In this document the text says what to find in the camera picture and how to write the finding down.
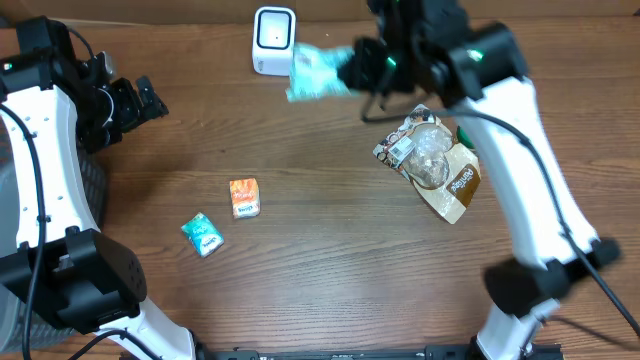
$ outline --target orange packet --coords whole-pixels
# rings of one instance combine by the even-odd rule
[[[260,191],[256,179],[233,180],[229,182],[229,188],[235,219],[260,214]]]

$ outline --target wooden tabletop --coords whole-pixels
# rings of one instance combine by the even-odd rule
[[[506,23],[531,67],[573,195],[599,233],[622,246],[624,259],[604,278],[640,317],[640,22]],[[334,47],[373,31],[372,22],[303,23],[296,40]],[[109,174],[103,231],[136,252],[153,301],[211,349],[420,348],[467,343],[483,326],[483,269],[511,255],[486,172],[467,212],[449,225],[373,157],[398,123],[360,122],[364,98],[288,103],[286,78],[252,69],[252,26],[81,32],[122,76],[148,75],[171,111],[99,154]],[[2,30],[0,55],[16,52],[14,33]],[[80,43],[76,52],[86,57]],[[246,177],[258,180],[262,213],[236,221],[228,182]],[[198,212],[225,236],[205,259],[180,231]],[[560,313],[635,340],[593,281],[576,286]],[[36,356],[66,358],[89,339]],[[556,323],[538,342],[561,343],[573,359],[637,356]],[[88,358],[120,351],[104,342]]]

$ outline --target light blue packet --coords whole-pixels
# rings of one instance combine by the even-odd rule
[[[293,62],[289,73],[287,100],[312,101],[325,96],[356,96],[338,78],[338,69],[354,55],[352,47],[318,49],[309,44],[293,46]]]
[[[203,213],[198,213],[191,221],[184,224],[182,232],[201,257],[206,257],[224,244],[222,234]]]

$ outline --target white label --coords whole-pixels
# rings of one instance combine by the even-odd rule
[[[405,136],[398,140],[398,142],[389,149],[389,152],[398,159],[399,162],[403,162],[415,147],[416,144],[414,144],[408,136]]]

